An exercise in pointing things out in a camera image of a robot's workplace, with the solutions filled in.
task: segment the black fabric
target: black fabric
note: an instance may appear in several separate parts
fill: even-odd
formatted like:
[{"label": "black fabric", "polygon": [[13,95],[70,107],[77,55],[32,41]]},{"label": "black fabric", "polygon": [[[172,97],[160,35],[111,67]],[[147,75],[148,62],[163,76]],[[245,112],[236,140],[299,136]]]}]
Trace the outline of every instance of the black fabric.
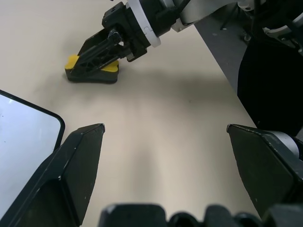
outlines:
[{"label": "black fabric", "polygon": [[252,38],[239,69],[238,97],[256,126],[295,136],[303,126],[303,56]]}]

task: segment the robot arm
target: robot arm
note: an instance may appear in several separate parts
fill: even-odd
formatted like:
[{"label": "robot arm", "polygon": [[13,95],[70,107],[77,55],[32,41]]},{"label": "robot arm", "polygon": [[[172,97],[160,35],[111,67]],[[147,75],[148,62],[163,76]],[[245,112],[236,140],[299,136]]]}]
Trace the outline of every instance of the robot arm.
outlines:
[{"label": "robot arm", "polygon": [[[147,53],[149,46],[159,46],[161,35],[171,28],[179,32],[232,2],[236,1],[128,0],[125,5],[120,2],[104,14],[104,29],[86,40],[74,63],[65,68],[67,77],[72,81],[116,82],[104,72],[100,75],[100,70],[120,58],[136,60]],[[302,1],[241,0],[238,5],[251,15],[252,34],[256,38],[283,43],[302,53]]]}]

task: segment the black cable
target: black cable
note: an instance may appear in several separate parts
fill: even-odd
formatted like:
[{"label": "black cable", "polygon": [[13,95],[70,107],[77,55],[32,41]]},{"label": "black cable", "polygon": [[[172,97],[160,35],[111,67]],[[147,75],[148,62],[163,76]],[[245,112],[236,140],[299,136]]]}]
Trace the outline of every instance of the black cable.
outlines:
[{"label": "black cable", "polygon": [[260,13],[261,1],[260,0],[254,0],[254,3],[255,3],[254,16],[256,16]]},{"label": "black cable", "polygon": [[179,14],[182,13],[182,11],[183,11],[184,8],[188,5],[189,2],[190,2],[190,0],[183,0],[183,1],[181,2],[181,4],[179,5],[179,7],[178,7],[178,9],[177,9],[177,11],[178,11]]}]

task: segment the tabletop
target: tabletop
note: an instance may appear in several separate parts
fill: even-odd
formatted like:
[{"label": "tabletop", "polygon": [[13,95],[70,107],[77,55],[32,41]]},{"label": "tabletop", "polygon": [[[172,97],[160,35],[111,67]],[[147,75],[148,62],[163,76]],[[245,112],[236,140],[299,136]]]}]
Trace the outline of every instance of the tabletop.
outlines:
[{"label": "tabletop", "polygon": [[59,114],[66,136],[104,123],[98,175],[84,227],[117,202],[161,204],[201,219],[209,204],[256,214],[226,126],[254,126],[203,39],[170,31],[113,85],[71,83],[64,65],[102,29],[108,0],[0,3],[0,89]]}]

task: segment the gray metal part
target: gray metal part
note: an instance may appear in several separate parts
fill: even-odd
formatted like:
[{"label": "gray metal part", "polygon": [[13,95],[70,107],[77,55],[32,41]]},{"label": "gray metal part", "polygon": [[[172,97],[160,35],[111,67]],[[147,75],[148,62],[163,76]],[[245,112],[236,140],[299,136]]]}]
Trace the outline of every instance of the gray metal part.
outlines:
[{"label": "gray metal part", "polygon": [[[261,5],[264,4],[266,0],[261,0]],[[238,6],[246,12],[253,11],[255,9],[255,1],[254,0],[239,0]]]},{"label": "gray metal part", "polygon": [[[300,14],[293,22],[296,26],[301,27],[303,25],[303,13]],[[286,35],[291,32],[291,30],[286,25],[277,29],[269,29],[265,27],[263,30],[269,37],[275,38],[277,40],[279,40],[279,36]]]},{"label": "gray metal part", "polygon": [[[160,0],[160,3],[163,7],[165,8],[170,8],[170,7],[174,7],[175,6],[175,3],[173,0]],[[182,31],[183,29],[187,28],[188,26],[185,26],[181,19],[177,19],[176,20],[176,23],[171,26],[172,29],[174,29],[176,32],[180,32]]]},{"label": "gray metal part", "polygon": [[295,141],[287,134],[280,131],[268,131],[274,134],[287,148],[297,157],[299,158],[299,148]]},{"label": "gray metal part", "polygon": [[[183,0],[174,0],[176,6],[179,6]],[[215,12],[217,9],[230,4],[232,2],[237,2],[236,0],[191,0],[189,4],[185,7],[181,13],[181,21],[184,25],[195,23],[211,13]]]}]

